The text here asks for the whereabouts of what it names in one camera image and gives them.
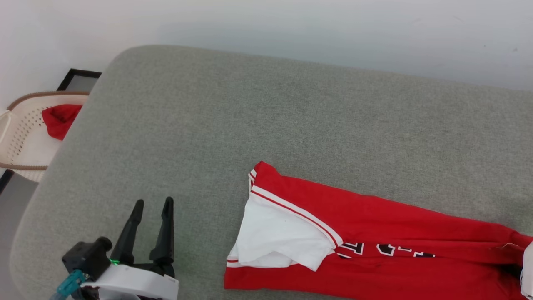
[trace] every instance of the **white plastic basket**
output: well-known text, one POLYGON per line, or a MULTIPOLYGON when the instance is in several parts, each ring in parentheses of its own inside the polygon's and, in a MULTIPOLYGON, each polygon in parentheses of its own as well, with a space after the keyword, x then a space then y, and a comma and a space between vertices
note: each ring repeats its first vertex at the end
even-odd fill
POLYGON ((48 135, 41 112, 62 104, 83 105, 87 92, 43 92, 17 99, 0 115, 0 167, 39 182, 61 141, 48 135))

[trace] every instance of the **red cloth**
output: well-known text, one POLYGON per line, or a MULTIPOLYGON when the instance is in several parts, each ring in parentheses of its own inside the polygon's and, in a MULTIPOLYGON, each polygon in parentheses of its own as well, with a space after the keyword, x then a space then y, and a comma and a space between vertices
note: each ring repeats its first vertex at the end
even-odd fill
POLYGON ((322 229, 336 253, 316 272, 298 264, 262 269, 228 261, 226 289, 299 290, 358 300, 524 299, 519 279, 503 266, 522 266, 530 236, 282 176, 264 162, 254 171, 251 193, 258 186, 274 196, 255 194, 273 204, 288 201, 303 219, 327 224, 322 229))
POLYGON ((63 140, 81 108, 81 105, 64 104, 43 110, 43 121, 48 134, 53 138, 63 140))

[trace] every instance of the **gray fabric surface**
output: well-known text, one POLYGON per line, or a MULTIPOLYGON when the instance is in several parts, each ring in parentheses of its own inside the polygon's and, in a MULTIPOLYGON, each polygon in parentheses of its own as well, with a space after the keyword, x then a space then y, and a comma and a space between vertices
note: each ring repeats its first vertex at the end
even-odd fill
POLYGON ((260 160, 282 174, 533 234, 533 94, 178 46, 119 55, 29 204, 10 267, 28 299, 77 241, 115 241, 145 200, 136 262, 175 201, 179 299, 333 299, 224 291, 260 160))

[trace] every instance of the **red jersey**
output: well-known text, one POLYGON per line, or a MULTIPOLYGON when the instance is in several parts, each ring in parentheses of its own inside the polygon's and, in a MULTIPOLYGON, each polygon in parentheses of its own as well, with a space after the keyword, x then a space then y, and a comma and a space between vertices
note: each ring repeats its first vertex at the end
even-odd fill
POLYGON ((226 289, 358 300, 524 299, 504 266, 522 266, 530 236, 282 176, 264 162, 249 177, 226 289))

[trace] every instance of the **gray floor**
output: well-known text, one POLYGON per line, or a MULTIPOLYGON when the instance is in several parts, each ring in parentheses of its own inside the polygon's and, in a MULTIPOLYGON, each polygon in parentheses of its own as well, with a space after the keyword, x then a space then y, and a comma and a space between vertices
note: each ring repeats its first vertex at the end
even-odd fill
MULTIPOLYGON (((90 91, 96 78, 74 76, 67 91, 90 91)), ((1 299, 23 300, 13 285, 9 273, 9 253, 17 227, 37 183, 18 174, 13 175, 4 192, 0 194, 0 296, 1 299)))

